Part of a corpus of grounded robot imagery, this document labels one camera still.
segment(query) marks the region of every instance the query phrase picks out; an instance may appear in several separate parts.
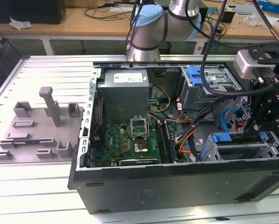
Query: circuit board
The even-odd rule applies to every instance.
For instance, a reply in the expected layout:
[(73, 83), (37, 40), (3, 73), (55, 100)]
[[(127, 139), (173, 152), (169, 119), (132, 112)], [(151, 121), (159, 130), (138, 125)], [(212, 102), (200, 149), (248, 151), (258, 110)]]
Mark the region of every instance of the circuit board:
[[(172, 139), (177, 137), (177, 126), (174, 123), (169, 125), (170, 136)], [(134, 126), (134, 132), (142, 132), (144, 126)], [(161, 163), (159, 147), (157, 142), (157, 135), (155, 130), (155, 124), (148, 124), (149, 136), (146, 140), (133, 139), (131, 137), (130, 124), (113, 124), (107, 125), (106, 129), (106, 150), (104, 150), (105, 159), (158, 159)], [(147, 142), (147, 152), (136, 152), (136, 144), (138, 141)]]

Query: yellow wire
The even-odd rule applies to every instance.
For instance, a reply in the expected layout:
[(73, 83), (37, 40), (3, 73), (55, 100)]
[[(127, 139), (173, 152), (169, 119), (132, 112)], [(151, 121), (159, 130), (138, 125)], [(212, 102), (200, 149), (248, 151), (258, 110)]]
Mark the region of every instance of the yellow wire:
[(168, 104), (166, 105), (165, 108), (163, 108), (163, 109), (161, 109), (161, 110), (148, 111), (148, 112), (151, 112), (151, 113), (159, 113), (159, 112), (162, 112), (162, 111), (166, 111), (166, 110), (170, 107), (170, 105), (171, 105), (171, 98), (169, 97), (169, 95), (167, 94), (167, 92), (166, 92), (164, 89), (162, 89), (160, 86), (158, 86), (158, 85), (156, 85), (156, 84), (152, 84), (152, 85), (158, 87), (162, 92), (164, 92), (164, 94), (165, 94), (165, 95), (167, 96), (167, 98), (168, 98)]

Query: vertical gray post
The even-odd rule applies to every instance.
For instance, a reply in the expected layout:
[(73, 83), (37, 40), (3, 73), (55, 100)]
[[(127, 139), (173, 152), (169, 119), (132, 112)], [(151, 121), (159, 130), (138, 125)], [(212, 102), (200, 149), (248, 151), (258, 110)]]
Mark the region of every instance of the vertical gray post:
[(55, 124), (55, 127), (59, 127), (60, 126), (60, 114), (58, 113), (59, 110), (59, 106), (57, 104), (55, 104), (53, 97), (52, 97), (52, 92), (53, 89), (51, 87), (42, 87), (40, 89), (40, 97), (42, 97), (47, 105), (47, 108), (50, 112), (50, 115), (52, 117), (52, 120)]

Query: floor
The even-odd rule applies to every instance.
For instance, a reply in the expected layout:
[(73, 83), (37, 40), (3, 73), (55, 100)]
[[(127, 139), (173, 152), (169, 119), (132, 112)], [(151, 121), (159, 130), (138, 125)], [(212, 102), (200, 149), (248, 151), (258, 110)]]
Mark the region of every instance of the floor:
[[(81, 51), (80, 41), (53, 40), (51, 42), (57, 55), (122, 55), (124, 54), (124, 41), (86, 41), (86, 52)], [(12, 45), (22, 55), (45, 55), (45, 50), (40, 40), (12, 40)], [(170, 54), (182, 55), (192, 54), (194, 42), (172, 42)], [(219, 47), (216, 52), (220, 55), (234, 55), (236, 49)], [(9, 47), (8, 42), (3, 43), (0, 50), (0, 87), (8, 77), (20, 57)]]

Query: screw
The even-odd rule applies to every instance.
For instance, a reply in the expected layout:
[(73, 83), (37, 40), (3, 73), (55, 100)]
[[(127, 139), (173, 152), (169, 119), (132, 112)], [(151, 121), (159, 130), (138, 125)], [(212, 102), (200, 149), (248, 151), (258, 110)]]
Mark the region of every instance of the screw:
[(279, 80), (276, 77), (274, 77), (273, 80), (274, 80), (275, 84), (279, 83)]
[(254, 126), (253, 126), (253, 129), (255, 129), (256, 131), (258, 131), (258, 130), (259, 130), (259, 127), (258, 127), (257, 125), (254, 125)]
[(264, 81), (264, 79), (263, 79), (262, 77), (259, 77), (258, 80), (259, 80), (259, 82), (260, 82), (261, 84), (264, 84), (264, 83), (265, 83), (265, 81)]

